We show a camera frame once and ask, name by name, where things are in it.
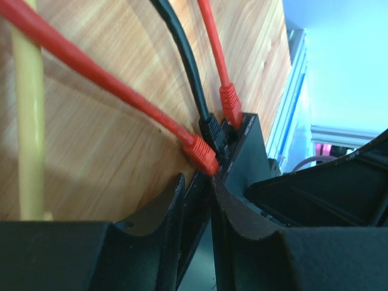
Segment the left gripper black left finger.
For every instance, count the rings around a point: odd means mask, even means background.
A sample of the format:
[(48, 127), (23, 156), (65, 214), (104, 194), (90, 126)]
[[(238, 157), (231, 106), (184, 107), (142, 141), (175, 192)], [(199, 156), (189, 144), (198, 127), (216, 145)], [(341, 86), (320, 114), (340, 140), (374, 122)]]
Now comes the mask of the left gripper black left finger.
[(2, 290), (174, 290), (185, 177), (120, 222), (3, 221)]

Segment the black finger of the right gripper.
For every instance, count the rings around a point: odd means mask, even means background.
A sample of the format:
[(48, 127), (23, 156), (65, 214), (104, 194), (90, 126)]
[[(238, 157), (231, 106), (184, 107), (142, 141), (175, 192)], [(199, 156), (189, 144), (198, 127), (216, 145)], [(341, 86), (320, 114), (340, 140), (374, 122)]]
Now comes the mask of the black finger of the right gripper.
[(244, 196), (291, 226), (386, 226), (387, 132), (332, 162), (254, 183)]

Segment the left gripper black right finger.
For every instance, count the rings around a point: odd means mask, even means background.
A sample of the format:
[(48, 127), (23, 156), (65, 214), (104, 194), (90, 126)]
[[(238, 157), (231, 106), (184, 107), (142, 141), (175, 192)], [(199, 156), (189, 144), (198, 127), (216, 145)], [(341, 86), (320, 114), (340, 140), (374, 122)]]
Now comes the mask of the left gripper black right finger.
[(385, 227), (281, 227), (212, 177), (218, 290), (386, 290)]

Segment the black network switch box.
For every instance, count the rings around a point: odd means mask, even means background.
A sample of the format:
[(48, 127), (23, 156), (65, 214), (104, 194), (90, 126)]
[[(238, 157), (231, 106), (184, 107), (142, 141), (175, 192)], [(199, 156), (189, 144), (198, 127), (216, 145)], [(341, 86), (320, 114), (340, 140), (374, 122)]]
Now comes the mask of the black network switch box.
[[(223, 122), (230, 158), (219, 177), (227, 190), (239, 199), (255, 182), (273, 178), (274, 162), (267, 157), (259, 117), (245, 113), (239, 130)], [(216, 290), (211, 223), (212, 183), (196, 172), (184, 198), (177, 290)]]

